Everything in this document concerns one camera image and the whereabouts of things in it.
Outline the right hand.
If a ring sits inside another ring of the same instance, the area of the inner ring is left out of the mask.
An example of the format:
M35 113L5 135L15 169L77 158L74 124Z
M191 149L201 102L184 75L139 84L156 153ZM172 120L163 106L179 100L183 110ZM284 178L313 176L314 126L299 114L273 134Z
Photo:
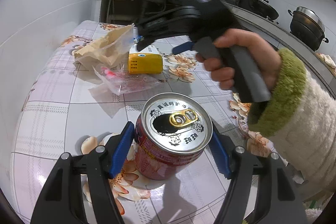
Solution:
M248 49L255 60L264 82L270 91L275 87L281 69L281 57L271 45L254 32L231 28L214 41L217 48L229 48L234 45ZM234 86L235 70L223 67L217 58L204 59L196 54L198 62L203 63L206 71L211 73L211 79L219 83L222 90L231 89Z

